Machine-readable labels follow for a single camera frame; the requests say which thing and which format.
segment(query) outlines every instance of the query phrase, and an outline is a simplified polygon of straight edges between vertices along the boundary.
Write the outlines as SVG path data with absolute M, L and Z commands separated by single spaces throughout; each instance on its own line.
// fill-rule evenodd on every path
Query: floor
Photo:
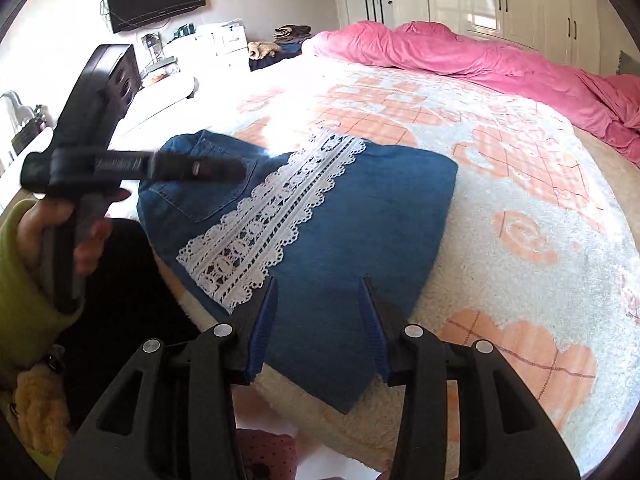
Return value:
M 238 428 L 288 434 L 296 439 L 298 473 L 296 480 L 376 480 L 378 473 L 357 460 L 347 458 L 323 446 L 313 437 L 281 418 L 267 402 L 250 387 L 238 386 L 234 390 L 234 407 Z

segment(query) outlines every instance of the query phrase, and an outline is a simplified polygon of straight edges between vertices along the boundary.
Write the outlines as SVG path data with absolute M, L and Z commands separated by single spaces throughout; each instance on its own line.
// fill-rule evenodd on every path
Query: dark pants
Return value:
M 115 219 L 100 265 L 87 281 L 82 316 L 62 333 L 65 391 L 78 428 L 118 371 L 149 338 L 166 344 L 198 335 L 164 284 L 145 232 Z

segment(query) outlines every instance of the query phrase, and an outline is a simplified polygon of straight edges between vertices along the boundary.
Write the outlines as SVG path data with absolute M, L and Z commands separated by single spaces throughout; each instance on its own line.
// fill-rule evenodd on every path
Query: denim pocket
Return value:
M 165 182 L 150 189 L 158 193 L 172 207 L 193 222 L 202 222 L 215 215 L 244 193 L 257 163 L 256 158 L 237 156 L 218 144 L 201 137 L 190 152 L 191 156 L 217 156 L 237 158 L 246 169 L 242 182 L 220 184 L 218 182 Z

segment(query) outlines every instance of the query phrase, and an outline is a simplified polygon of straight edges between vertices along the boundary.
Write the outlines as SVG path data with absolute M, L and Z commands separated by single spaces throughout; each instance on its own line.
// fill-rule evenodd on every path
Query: screw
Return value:
M 216 325 L 216 327 L 213 329 L 214 335 L 218 337 L 226 337 L 230 335 L 233 331 L 234 329 L 231 327 L 231 325 L 228 325 L 226 323 L 221 323 L 219 325 Z
M 422 337 L 422 335 L 424 334 L 424 330 L 421 326 L 409 325 L 405 327 L 404 333 L 407 334 L 409 337 L 419 338 L 419 337 Z
M 476 343 L 476 350 L 478 350 L 481 354 L 490 354 L 494 351 L 494 346 L 483 339 L 482 341 L 478 341 Z
M 158 341 L 158 339 L 150 339 L 149 341 L 145 341 L 145 343 L 142 345 L 142 349 L 146 353 L 152 354 L 153 352 L 156 352 L 160 349 L 160 342 Z

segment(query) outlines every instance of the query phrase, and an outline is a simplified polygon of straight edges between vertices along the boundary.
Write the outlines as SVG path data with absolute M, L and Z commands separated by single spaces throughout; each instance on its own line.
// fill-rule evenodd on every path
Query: pink blanket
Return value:
M 624 76 L 603 78 L 506 43 L 459 36 L 440 23 L 411 22 L 395 30 L 355 23 L 321 32 L 303 43 L 303 52 L 427 70 L 542 102 L 640 166 L 640 78 L 620 84 Z

